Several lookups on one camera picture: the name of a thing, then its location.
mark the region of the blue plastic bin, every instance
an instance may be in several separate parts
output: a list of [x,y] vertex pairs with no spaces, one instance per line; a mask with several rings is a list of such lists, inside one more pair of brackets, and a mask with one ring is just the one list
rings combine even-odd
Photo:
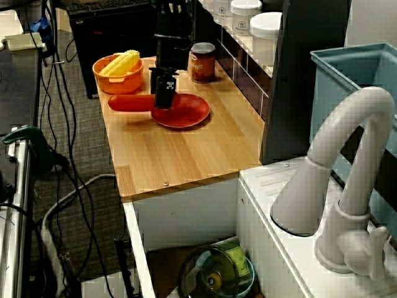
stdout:
[[[334,108],[361,88],[378,86],[387,90],[397,107],[397,49],[391,45],[378,43],[313,51],[311,59],[317,64],[317,70],[310,141]],[[397,121],[386,149],[397,158]],[[332,168],[344,182],[347,181],[351,165],[342,155],[338,156]],[[379,221],[388,223],[389,232],[396,238],[397,213],[375,190],[370,207]]]

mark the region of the faucet handle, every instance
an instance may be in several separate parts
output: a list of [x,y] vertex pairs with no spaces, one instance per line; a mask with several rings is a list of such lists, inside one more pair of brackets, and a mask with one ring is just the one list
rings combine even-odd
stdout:
[[387,237],[388,231],[386,227],[375,228],[370,233],[368,275],[373,281],[379,281],[385,277],[383,247]]
[[373,281],[385,277],[383,246],[388,232],[386,227],[366,230],[349,230],[338,238],[346,266],[359,275],[369,276]]

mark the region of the wooden countertop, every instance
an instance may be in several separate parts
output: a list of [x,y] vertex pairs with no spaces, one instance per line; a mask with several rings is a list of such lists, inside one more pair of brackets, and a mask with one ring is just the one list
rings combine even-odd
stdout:
[[[154,58],[143,59],[144,83],[150,93]],[[264,122],[216,63],[216,80],[197,84],[179,71],[176,91],[205,99],[211,113],[189,129],[168,129],[150,112],[116,112],[110,94],[98,90],[110,151],[123,202],[137,201],[238,177],[242,169],[261,165]]]

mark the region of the orange bowl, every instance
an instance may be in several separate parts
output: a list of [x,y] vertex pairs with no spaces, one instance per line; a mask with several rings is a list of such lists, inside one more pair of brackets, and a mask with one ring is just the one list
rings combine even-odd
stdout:
[[110,62],[115,60],[118,54],[99,59],[92,66],[92,71],[97,79],[99,89],[110,94],[125,94],[138,89],[143,83],[143,64],[138,63],[123,76],[103,76],[100,73]]

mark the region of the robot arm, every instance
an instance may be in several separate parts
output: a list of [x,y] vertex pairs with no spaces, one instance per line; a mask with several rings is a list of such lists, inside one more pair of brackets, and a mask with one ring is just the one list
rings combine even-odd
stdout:
[[193,44],[193,0],[156,0],[158,38],[156,67],[151,68],[151,94],[157,109],[170,109],[177,70],[187,70]]

